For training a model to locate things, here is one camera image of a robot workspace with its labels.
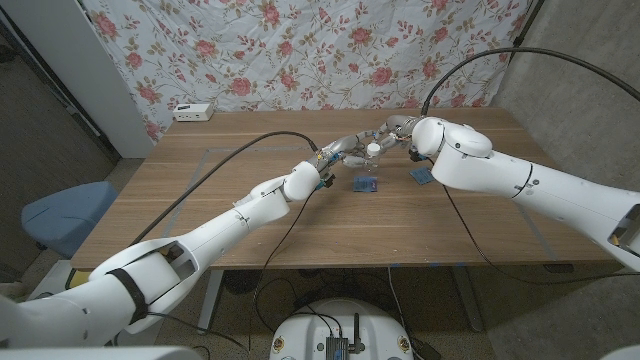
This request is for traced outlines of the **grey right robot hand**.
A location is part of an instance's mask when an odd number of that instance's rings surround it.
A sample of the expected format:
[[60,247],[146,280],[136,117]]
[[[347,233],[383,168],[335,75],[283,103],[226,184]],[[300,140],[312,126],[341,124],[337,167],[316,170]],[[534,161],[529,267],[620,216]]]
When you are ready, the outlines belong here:
[[414,127],[421,117],[406,115],[390,116],[376,131],[374,143],[380,146],[379,155],[385,154],[393,147],[407,148],[412,144]]

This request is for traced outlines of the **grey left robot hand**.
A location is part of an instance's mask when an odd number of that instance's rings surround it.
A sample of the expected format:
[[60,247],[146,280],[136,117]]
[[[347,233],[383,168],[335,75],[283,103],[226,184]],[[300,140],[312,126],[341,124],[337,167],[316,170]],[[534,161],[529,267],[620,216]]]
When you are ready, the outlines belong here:
[[326,175],[338,162],[348,168],[373,171],[378,167],[377,158],[367,154],[364,140],[374,135],[374,130],[365,130],[339,138],[317,150],[308,162],[320,175]]

